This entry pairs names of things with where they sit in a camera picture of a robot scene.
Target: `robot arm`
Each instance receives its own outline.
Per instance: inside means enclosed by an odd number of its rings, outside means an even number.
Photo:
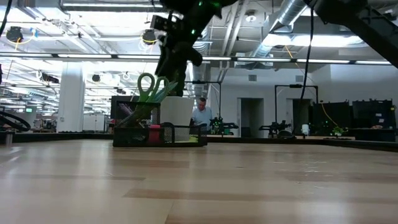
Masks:
[[[343,25],[398,68],[398,27],[367,0],[305,0],[324,21]]]
[[[187,61],[199,66],[202,56],[192,46],[197,41],[213,16],[221,18],[221,9],[237,0],[160,0],[171,9],[169,18],[153,16],[151,28],[165,31],[160,36],[160,59],[155,71],[158,77],[177,81],[175,95],[182,96]],[[173,11],[183,14],[183,19],[173,16]]]

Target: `red object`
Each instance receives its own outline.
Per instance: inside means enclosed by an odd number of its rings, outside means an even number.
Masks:
[[[160,142],[160,125],[149,126],[148,142],[151,142],[151,143]]]

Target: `light wood surface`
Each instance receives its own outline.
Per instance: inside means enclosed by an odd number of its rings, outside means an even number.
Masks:
[[[4,224],[396,224],[397,189],[398,154],[343,147],[0,148]]]

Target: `person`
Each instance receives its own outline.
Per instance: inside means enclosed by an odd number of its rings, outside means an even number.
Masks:
[[[196,126],[207,124],[207,131],[210,131],[210,120],[213,119],[211,109],[206,106],[206,99],[200,98],[198,100],[198,108],[193,110],[192,120]]]

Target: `pillar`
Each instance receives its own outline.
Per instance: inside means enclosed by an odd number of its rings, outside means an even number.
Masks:
[[[81,62],[64,62],[62,68],[57,132],[83,130],[85,74]]]

